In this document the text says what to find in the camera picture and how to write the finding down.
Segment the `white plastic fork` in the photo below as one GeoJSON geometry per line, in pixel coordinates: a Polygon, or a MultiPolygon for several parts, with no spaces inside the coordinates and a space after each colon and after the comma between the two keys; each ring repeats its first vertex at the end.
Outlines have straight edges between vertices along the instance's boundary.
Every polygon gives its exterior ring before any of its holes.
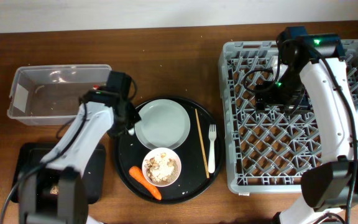
{"type": "Polygon", "coordinates": [[[215,124],[211,124],[209,126],[209,133],[208,133],[208,137],[209,137],[209,159],[208,159],[208,172],[210,174],[212,174],[215,171],[216,165],[215,165],[215,146],[214,146],[214,142],[216,140],[217,137],[217,132],[216,132],[216,125],[215,124]]]}

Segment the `white bowl with oatmeal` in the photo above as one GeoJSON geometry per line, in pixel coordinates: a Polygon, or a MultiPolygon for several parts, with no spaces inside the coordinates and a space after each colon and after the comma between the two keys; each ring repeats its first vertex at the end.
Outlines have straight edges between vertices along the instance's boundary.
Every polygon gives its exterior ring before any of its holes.
{"type": "Polygon", "coordinates": [[[142,162],[145,179],[156,187],[172,185],[180,176],[181,160],[178,154],[168,148],[151,150],[142,162]]]}

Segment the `wooden chopstick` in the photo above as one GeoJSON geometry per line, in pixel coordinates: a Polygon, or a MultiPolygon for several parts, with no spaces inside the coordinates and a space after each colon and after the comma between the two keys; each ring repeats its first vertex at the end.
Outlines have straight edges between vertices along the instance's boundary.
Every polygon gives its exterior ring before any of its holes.
{"type": "Polygon", "coordinates": [[[198,136],[200,139],[200,146],[201,146],[201,153],[202,153],[202,157],[203,157],[204,169],[205,169],[205,173],[206,173],[206,178],[209,179],[209,171],[208,171],[208,165],[207,165],[206,154],[205,154],[205,149],[204,149],[203,135],[202,135],[202,131],[201,131],[198,110],[196,108],[195,108],[195,116],[196,116],[196,123],[197,123],[197,128],[198,128],[198,136]]]}

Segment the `grey-white plate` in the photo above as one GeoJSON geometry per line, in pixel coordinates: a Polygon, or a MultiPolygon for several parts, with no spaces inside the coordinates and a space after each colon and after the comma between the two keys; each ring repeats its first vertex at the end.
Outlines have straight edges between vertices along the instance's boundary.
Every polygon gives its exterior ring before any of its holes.
{"type": "Polygon", "coordinates": [[[135,134],[150,150],[160,147],[176,149],[190,133],[188,112],[173,100],[150,101],[140,109],[139,115],[141,120],[135,125],[135,134]]]}

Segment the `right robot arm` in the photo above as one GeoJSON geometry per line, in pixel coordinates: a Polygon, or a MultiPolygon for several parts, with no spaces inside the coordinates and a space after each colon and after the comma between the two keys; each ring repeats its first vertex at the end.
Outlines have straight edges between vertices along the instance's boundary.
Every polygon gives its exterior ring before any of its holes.
{"type": "Polygon", "coordinates": [[[321,141],[321,164],[301,176],[301,197],[277,213],[274,223],[321,223],[358,205],[358,117],[346,75],[346,55],[337,34],[309,35],[287,27],[276,39],[275,78],[255,87],[256,110],[279,106],[298,109],[311,101],[321,141]]]}

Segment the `brown cookie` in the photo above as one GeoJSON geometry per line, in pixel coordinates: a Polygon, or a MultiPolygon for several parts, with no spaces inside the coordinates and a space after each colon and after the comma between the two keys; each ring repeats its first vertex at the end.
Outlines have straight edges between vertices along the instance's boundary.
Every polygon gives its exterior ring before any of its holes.
{"type": "Polygon", "coordinates": [[[59,186],[57,184],[52,185],[50,189],[50,194],[52,195],[58,195],[59,194],[59,186]]]}

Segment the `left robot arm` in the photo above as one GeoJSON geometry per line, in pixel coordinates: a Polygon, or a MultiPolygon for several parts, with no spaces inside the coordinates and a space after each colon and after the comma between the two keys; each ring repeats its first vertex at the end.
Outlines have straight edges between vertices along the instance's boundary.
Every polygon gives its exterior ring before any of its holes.
{"type": "Polygon", "coordinates": [[[132,77],[110,71],[107,82],[79,99],[78,114],[55,147],[18,176],[0,212],[4,222],[13,195],[19,201],[20,223],[96,223],[82,177],[101,138],[133,135],[141,118],[129,92],[132,77]]]}

